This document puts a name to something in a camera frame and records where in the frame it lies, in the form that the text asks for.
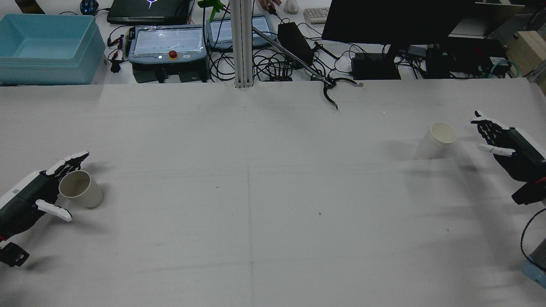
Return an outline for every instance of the green object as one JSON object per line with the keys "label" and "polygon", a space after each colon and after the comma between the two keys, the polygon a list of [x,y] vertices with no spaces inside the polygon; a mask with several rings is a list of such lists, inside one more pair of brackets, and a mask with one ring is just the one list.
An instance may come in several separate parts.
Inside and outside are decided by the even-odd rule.
{"label": "green object", "polygon": [[216,13],[220,13],[225,7],[225,5],[220,2],[220,0],[201,0],[197,2],[197,5],[204,9],[204,8],[212,8],[212,13],[210,14],[210,22],[214,20],[214,15]]}

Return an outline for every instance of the paper cup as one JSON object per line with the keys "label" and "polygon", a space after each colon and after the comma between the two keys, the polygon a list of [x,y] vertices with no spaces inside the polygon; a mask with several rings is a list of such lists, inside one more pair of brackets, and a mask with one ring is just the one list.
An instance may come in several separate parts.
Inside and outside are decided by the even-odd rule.
{"label": "paper cup", "polygon": [[87,208],[95,208],[103,199],[99,186],[84,170],[68,173],[59,183],[59,193],[71,202]]}
{"label": "paper cup", "polygon": [[417,147],[416,156],[431,159],[438,155],[447,145],[455,142],[457,135],[452,126],[445,122],[433,123]]}

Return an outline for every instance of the plastic bin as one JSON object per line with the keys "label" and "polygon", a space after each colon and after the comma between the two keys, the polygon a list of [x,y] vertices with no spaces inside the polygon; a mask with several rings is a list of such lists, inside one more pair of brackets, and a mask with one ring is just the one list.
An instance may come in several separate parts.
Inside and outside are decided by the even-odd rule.
{"label": "plastic bin", "polygon": [[93,16],[7,14],[0,20],[0,81],[90,84],[105,49]]}

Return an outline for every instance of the white desk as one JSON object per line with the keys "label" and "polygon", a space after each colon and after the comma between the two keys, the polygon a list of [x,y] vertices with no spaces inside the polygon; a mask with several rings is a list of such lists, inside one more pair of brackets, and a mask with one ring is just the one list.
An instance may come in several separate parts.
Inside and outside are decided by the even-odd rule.
{"label": "white desk", "polygon": [[[512,80],[0,87],[0,187],[89,150],[104,202],[11,241],[0,306],[544,306],[520,271],[541,204],[468,120],[546,144],[546,99]],[[413,160],[433,121],[458,140]],[[544,218],[526,237],[531,252]]]}

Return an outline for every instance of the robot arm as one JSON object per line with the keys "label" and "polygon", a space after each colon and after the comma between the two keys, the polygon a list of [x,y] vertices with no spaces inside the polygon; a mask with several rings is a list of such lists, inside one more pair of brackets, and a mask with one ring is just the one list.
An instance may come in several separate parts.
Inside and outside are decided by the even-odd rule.
{"label": "robot arm", "polygon": [[525,182],[512,198],[517,204],[532,204],[546,198],[546,151],[525,131],[507,127],[476,111],[470,121],[487,144],[478,149],[490,152],[512,179]]}
{"label": "robot arm", "polygon": [[[72,215],[68,210],[54,205],[59,194],[59,182],[68,173],[80,169],[81,162],[88,156],[87,151],[78,152],[48,170],[30,173],[2,195],[0,241],[29,230],[46,213],[71,221]],[[21,266],[27,258],[28,253],[13,243],[0,250],[0,262],[11,267]]]}

